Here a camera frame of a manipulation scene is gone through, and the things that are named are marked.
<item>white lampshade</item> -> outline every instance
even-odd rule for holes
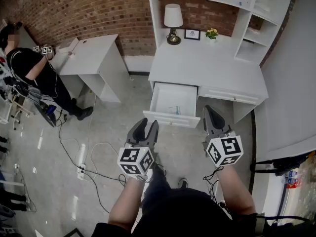
[[[181,7],[178,4],[167,4],[164,11],[164,25],[172,28],[183,25]]]

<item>person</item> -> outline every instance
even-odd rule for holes
[[[76,105],[76,100],[71,99],[46,56],[28,48],[18,48],[19,39],[18,30],[12,24],[5,26],[0,32],[0,47],[14,73],[27,84],[37,87],[42,94],[52,97],[56,104],[70,115],[75,115],[78,120],[90,116],[93,107],[81,109]]]
[[[11,200],[16,200],[24,203],[30,203],[28,196],[21,196],[15,193],[7,192],[5,189],[0,189],[0,204],[8,207],[13,211],[30,211],[30,207],[22,203],[12,203]]]
[[[2,142],[2,143],[9,143],[9,139],[6,139],[6,138],[3,138],[3,137],[0,136],[0,142]],[[8,154],[9,153],[9,149],[0,146],[0,152]]]
[[[171,233],[236,236],[238,232],[240,236],[254,236],[256,210],[251,194],[231,165],[217,175],[232,220],[208,194],[187,188],[186,180],[181,180],[179,189],[172,189],[156,164],[142,203],[145,183],[130,177],[110,212],[108,223],[98,223],[92,237],[130,235],[140,205],[142,217],[132,233],[134,236]]]

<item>table lamp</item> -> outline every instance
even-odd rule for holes
[[[167,36],[167,42],[170,45],[178,45],[181,42],[180,37],[176,36],[176,27],[183,25],[180,5],[171,3],[167,4],[164,11],[164,25],[170,27],[170,33]]]

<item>lamp base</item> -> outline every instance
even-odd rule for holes
[[[178,44],[181,43],[181,38],[176,36],[176,34],[177,34],[176,29],[175,28],[171,28],[170,29],[170,33],[167,36],[168,44],[170,44],[170,45],[178,45]]]

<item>concrete floor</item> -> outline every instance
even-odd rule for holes
[[[124,145],[129,129],[143,118],[143,110],[148,110],[152,91],[147,77],[133,76],[132,90],[123,104],[102,103],[96,100],[91,121],[89,141],[87,141],[90,118],[78,121],[69,117],[62,127],[62,139],[72,159],[75,159],[79,144],[88,145],[86,159],[87,169],[95,170],[90,155],[96,143],[108,142],[118,152]],[[91,106],[95,95],[87,93],[78,102],[82,106]],[[231,118],[233,105],[229,101],[199,98],[197,116],[205,104],[209,104],[225,112]],[[35,236],[34,230],[44,237],[64,236],[74,228],[78,228],[84,236],[91,236],[98,222],[107,222],[108,213],[99,205],[96,190],[89,177],[85,181],[77,178],[76,168],[67,158],[59,143],[57,128],[50,127],[39,116],[22,117],[24,129],[8,131],[11,139],[10,155],[5,160],[4,168],[12,169],[14,163],[20,164],[29,194],[37,207],[36,213],[17,212],[18,228],[25,237]],[[38,150],[38,141],[43,129],[43,141]],[[244,156],[235,164],[235,168],[244,184],[248,187],[252,156],[251,118],[247,115],[235,125],[241,136]],[[156,152],[167,171],[167,179],[171,187],[176,188],[180,177],[186,177],[189,187],[207,192],[203,177],[210,175],[214,166],[210,158],[205,158],[201,142],[205,140],[203,123],[200,121],[196,129],[160,126]],[[99,173],[115,177],[121,173],[117,166],[117,156],[109,144],[96,145],[92,159]],[[118,181],[95,177],[102,204],[111,210],[122,191]],[[78,197],[76,220],[72,219],[73,199]],[[221,198],[220,189],[217,197]]]

